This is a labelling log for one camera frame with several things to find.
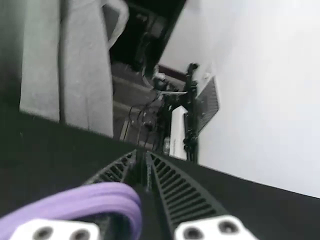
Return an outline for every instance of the wire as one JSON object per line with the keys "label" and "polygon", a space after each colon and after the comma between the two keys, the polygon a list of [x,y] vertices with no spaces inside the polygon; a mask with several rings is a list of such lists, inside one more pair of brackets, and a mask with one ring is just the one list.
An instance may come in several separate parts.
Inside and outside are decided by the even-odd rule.
{"label": "wire", "polygon": [[145,138],[144,146],[143,146],[144,148],[146,148],[146,144],[147,144],[148,140],[149,140],[149,131],[146,134],[146,138]]}
{"label": "wire", "polygon": [[148,89],[150,89],[150,90],[154,90],[154,89],[155,89],[155,87],[152,86],[152,85],[149,83],[148,79],[146,78],[146,66],[144,66],[144,67],[142,68],[142,80],[143,80],[144,84],[147,86]]}

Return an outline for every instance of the white wall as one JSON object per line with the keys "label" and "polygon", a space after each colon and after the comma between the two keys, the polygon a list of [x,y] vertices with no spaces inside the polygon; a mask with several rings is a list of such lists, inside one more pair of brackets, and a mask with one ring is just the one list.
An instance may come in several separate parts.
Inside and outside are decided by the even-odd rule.
{"label": "white wall", "polygon": [[[199,2],[208,16],[195,25],[215,21],[207,34],[212,44],[200,45],[196,57],[204,61],[209,50],[220,100],[199,137],[200,163],[320,197],[320,1]],[[180,38],[189,49],[187,37]]]}

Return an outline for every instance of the black cable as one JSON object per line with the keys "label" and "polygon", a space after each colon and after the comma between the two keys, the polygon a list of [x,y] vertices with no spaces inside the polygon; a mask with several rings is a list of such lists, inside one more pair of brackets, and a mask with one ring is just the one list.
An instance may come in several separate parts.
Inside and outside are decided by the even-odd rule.
{"label": "black cable", "polygon": [[148,142],[148,140],[149,140],[149,131],[146,133],[146,138],[145,138],[145,141],[144,141],[144,148],[146,147],[146,144],[147,144],[147,142]]}

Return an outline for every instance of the purple cable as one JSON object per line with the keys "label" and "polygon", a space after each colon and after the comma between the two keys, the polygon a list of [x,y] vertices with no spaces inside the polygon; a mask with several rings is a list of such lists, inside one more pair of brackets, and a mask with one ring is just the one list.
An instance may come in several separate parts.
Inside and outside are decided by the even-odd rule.
{"label": "purple cable", "polygon": [[59,192],[57,194],[45,197],[41,200],[38,200],[34,203],[30,203],[26,206],[19,208],[16,211],[11,212],[8,215],[0,218],[0,229],[2,226],[12,224],[20,216],[32,214],[36,212],[38,208],[44,208],[45,206],[50,206],[53,203],[63,203],[64,201],[70,202],[72,200],[77,200],[80,198],[90,198],[93,196],[102,196],[102,195],[121,195],[127,196],[128,198],[135,201],[139,206],[141,205],[139,196],[137,193],[128,185],[119,182],[103,182],[96,183],[86,186],[76,187],[70,190]]}
{"label": "purple cable", "polygon": [[[99,183],[97,185],[104,186],[115,186],[114,183]],[[122,183],[116,184],[118,187],[125,186],[125,188],[130,188]],[[86,192],[86,189],[89,187],[92,190],[93,185],[83,186],[76,189],[82,189]],[[119,213],[126,216],[130,222],[130,228],[132,233],[132,239],[137,240],[141,233],[142,227],[142,217],[140,211],[140,201],[137,201],[137,194],[134,192],[134,197],[128,197],[126,192],[124,195],[121,194],[121,190],[115,191],[116,194],[113,194],[113,190],[105,191],[104,195],[95,194],[92,191],[89,191],[92,195],[79,196],[82,193],[71,189],[65,192],[58,193],[56,195],[46,197],[43,200],[27,205],[23,208],[20,208],[13,212],[14,217],[10,218],[10,214],[5,216],[4,220],[1,219],[0,225],[0,240],[8,240],[14,230],[21,224],[26,223],[35,218],[44,218],[44,219],[61,219],[61,220],[72,220],[88,215],[98,214],[98,213]]]}

